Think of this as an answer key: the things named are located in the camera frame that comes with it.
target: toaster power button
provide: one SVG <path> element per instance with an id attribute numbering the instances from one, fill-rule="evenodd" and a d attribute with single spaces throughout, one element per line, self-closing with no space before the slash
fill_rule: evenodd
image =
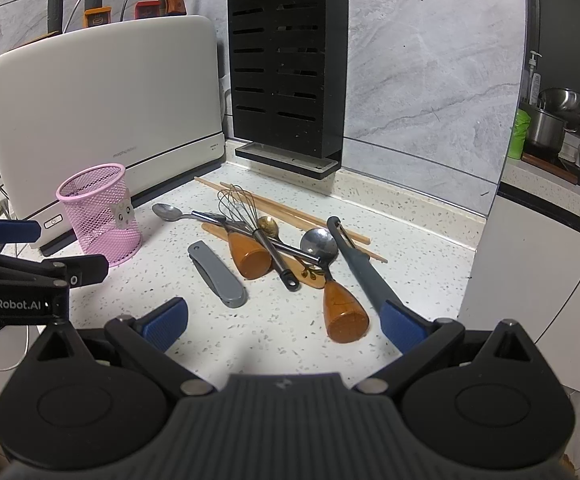
<path id="1" fill-rule="evenodd" d="M 47 222 L 44 223 L 44 227 L 46 229 L 51 228 L 53 225 L 57 225 L 64 217 L 62 215 L 57 215 L 54 218 L 49 219 Z"/>

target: chopsticks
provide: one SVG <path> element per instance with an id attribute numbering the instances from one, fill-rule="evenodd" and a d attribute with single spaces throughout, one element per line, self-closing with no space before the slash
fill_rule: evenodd
<path id="1" fill-rule="evenodd" d="M 215 184 L 214 182 L 210 182 L 209 180 L 206 180 L 198 176 L 195 176 L 195 180 L 217 191 L 221 191 L 222 189 L 231 189 L 233 186 L 232 184 L 226 184 L 224 182 Z M 279 220 L 286 222 L 289 225 L 292 225 L 302 231 L 309 231 L 310 229 L 314 229 L 315 227 L 324 227 L 327 229 L 326 221 L 322 220 L 321 218 L 310 215 L 308 213 L 304 213 L 303 211 L 300 211 L 293 207 L 286 206 L 285 204 L 275 202 L 275 200 L 266 198 L 264 196 L 254 194 L 251 191 L 249 193 L 254 197 L 257 203 L 256 204 L 257 209 L 259 209 L 264 213 L 267 213 L 268 215 L 272 215 L 275 218 L 278 218 Z M 356 241 L 360 241 L 362 243 L 366 244 L 370 243 L 370 239 L 367 236 L 363 236 L 349 230 L 346 231 L 350 238 Z M 361 246 L 356 246 L 356 248 L 359 251 L 362 251 L 363 253 L 367 254 L 371 258 L 374 258 L 375 260 L 378 260 L 384 264 L 388 263 L 387 259 L 385 259 L 383 256 L 380 256 L 379 254 L 373 253 L 372 251 Z"/>

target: whisk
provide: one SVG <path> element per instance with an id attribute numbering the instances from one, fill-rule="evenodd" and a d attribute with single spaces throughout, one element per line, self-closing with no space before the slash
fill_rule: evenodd
<path id="1" fill-rule="evenodd" d="M 272 257 L 272 266 L 281 278 L 285 288 L 294 292 L 299 288 L 299 280 L 289 269 L 276 248 L 270 243 L 265 232 L 259 228 L 259 212 L 252 193 L 241 186 L 219 191 L 219 211 L 234 222 L 242 222 L 252 232 L 254 240 L 259 242 Z"/>

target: kitchen countertop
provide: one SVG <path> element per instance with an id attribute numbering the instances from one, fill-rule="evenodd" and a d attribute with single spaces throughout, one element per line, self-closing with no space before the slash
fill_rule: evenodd
<path id="1" fill-rule="evenodd" d="M 501 181 L 547 200 L 580 217 L 580 186 L 527 162 L 507 158 Z"/>
<path id="2" fill-rule="evenodd" d="M 369 236 L 373 240 L 369 248 L 388 259 L 387 264 L 372 263 L 407 306 L 427 319 L 457 316 L 474 258 L 472 249 L 410 221 L 230 162 L 204 178 L 239 184 L 321 218 L 339 216 L 344 227 Z M 75 327 L 101 327 L 121 313 L 140 317 L 169 298 L 182 296 L 189 308 L 189 323 L 167 354 L 218 388 L 225 385 L 230 373 L 238 372 L 339 372 L 351 386 L 400 355 L 381 332 L 377 314 L 342 256 L 333 262 L 332 274 L 358 298 L 371 320 L 368 333 L 349 344 L 327 338 L 322 290 L 302 285 L 298 292 L 289 292 L 275 272 L 253 281 L 239 277 L 249 299 L 238 309 L 227 308 L 199 276 L 187 247 L 203 239 L 238 276 L 228 244 L 203 231 L 199 221 L 161 221 L 150 209 L 157 202 L 170 203 L 184 212 L 217 210 L 215 190 L 194 181 L 137 208 L 144 236 L 141 249 L 126 263 L 110 269 L 103 283 L 71 291 L 70 320 Z M 279 224 L 281 239 L 298 246 L 302 233 Z M 74 243 L 54 257 L 80 253 Z M 20 257 L 40 259 L 30 248 Z"/>

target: green container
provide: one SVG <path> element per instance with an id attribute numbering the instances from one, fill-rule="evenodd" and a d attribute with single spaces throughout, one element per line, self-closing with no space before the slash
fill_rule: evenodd
<path id="1" fill-rule="evenodd" d="M 523 145 L 525 144 L 525 135 L 530 127 L 530 120 L 530 116 L 521 110 L 521 108 L 516 110 L 514 127 L 512 128 L 512 140 L 507 150 L 507 156 L 510 158 L 521 158 Z"/>

